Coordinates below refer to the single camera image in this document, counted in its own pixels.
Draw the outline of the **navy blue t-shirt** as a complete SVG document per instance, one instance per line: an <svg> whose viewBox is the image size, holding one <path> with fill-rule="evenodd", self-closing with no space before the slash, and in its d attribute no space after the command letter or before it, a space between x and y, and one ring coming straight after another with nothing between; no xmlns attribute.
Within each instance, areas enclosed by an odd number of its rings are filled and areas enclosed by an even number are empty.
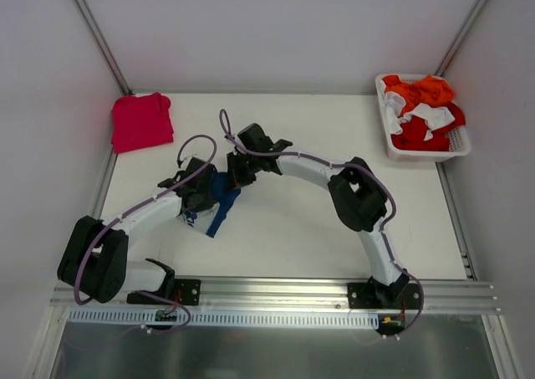
<svg viewBox="0 0 535 379"><path fill-rule="evenodd" d="M187 227L214 238L241 194L239 187L226 190L226 184L226 172L213 173L210 180L210 189L215 203L201 212L182 213L177 219Z"/></svg>

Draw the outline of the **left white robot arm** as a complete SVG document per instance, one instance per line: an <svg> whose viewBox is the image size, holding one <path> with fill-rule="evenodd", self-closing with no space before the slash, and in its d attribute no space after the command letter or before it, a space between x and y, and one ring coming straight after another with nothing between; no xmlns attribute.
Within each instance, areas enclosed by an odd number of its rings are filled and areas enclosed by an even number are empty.
<svg viewBox="0 0 535 379"><path fill-rule="evenodd" d="M59 262L58 279L101 304L120 292L157 304L172 300L175 270L155 259L129 261L129 249L163 223L211 208L216 174L213 164L194 157L184 171L160 182L154 196L117 217L82 217Z"/></svg>

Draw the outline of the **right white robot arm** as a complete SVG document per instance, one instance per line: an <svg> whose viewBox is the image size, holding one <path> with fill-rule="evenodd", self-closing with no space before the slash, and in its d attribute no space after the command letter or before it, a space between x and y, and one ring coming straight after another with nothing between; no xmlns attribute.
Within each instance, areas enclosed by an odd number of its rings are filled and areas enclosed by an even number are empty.
<svg viewBox="0 0 535 379"><path fill-rule="evenodd" d="M291 141L272 141L257 123L237 136L225 131L225 137L234 145L227 153L227 190L252 184L258 172L295 177L323 188L341 223L356 232L364 246L371 277L361 294L387 309L403 300L410 276L397 263L385 229L396 205L363 159L326 161L298 150Z"/></svg>

